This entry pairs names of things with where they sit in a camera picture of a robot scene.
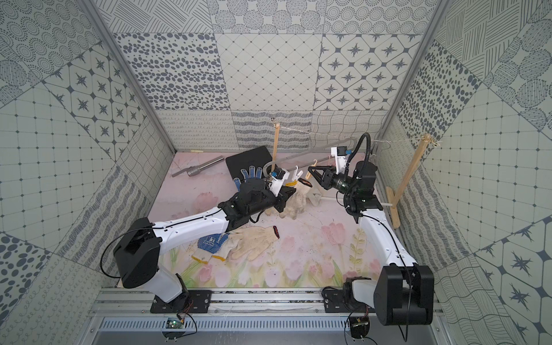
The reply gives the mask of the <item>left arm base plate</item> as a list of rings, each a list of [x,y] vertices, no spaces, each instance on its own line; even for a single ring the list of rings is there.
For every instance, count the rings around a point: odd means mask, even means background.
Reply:
[[[169,303],[155,296],[150,308],[150,313],[208,313],[212,294],[212,290],[189,290]]]

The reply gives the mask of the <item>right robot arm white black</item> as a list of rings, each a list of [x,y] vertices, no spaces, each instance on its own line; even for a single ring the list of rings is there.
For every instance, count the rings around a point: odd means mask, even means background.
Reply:
[[[342,194],[342,207],[359,225],[381,264],[376,280],[346,279],[344,303],[349,308],[373,308],[384,326],[429,325],[434,316],[434,274],[408,253],[386,219],[375,195],[377,166],[369,160],[371,146],[370,134],[364,133],[354,149],[332,149],[334,167],[308,169],[320,187]]]

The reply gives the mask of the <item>grey clip hanger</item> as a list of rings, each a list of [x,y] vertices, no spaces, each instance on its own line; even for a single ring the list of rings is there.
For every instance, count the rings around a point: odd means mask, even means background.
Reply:
[[[323,162],[325,160],[329,160],[331,158],[330,150],[332,147],[338,147],[338,146],[354,146],[358,142],[357,139],[353,137],[349,137],[346,139],[342,139],[336,142],[331,142],[330,144],[321,146],[321,147],[315,147],[313,149],[309,149],[305,152],[299,152],[292,155],[287,155],[284,158],[275,158],[272,161],[266,163],[262,167],[263,176],[268,178],[270,173],[269,169],[273,169],[275,166],[278,166],[279,168],[285,169],[285,164],[287,162],[294,162],[297,161],[300,163],[299,168],[304,168],[309,164],[312,164],[315,160],[317,162]]]

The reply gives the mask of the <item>beige knit gloves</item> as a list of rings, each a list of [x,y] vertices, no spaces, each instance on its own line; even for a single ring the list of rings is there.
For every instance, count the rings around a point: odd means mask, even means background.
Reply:
[[[237,243],[230,257],[238,260],[246,256],[249,261],[255,260],[279,238],[280,234],[276,226],[238,229],[229,235],[229,239]]]

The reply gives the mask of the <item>white clothes peg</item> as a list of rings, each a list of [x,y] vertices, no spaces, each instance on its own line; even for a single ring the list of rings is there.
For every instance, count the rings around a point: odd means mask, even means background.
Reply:
[[[302,175],[303,175],[303,171],[300,170],[298,167],[296,167],[296,169],[293,172],[292,181],[293,182],[297,181],[299,178],[301,178]]]

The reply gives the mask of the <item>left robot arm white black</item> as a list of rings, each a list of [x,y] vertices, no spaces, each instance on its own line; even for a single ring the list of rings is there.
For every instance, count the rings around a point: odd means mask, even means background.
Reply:
[[[252,217],[269,208],[283,212],[295,193],[295,188],[281,183],[252,179],[228,201],[201,214],[156,223],[139,219],[132,230],[111,243],[122,286],[143,288],[165,303],[187,299],[183,279],[160,264],[162,255],[201,237],[226,235],[237,241],[236,257],[247,255],[253,260],[278,240],[279,234],[274,228],[253,226]]]

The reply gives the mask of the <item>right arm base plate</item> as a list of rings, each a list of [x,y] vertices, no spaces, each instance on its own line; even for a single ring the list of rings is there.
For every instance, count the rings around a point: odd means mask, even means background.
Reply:
[[[343,290],[325,287],[321,291],[324,311],[326,313],[346,313],[356,310],[357,313],[376,313],[374,304],[374,287],[361,287],[359,290]]]

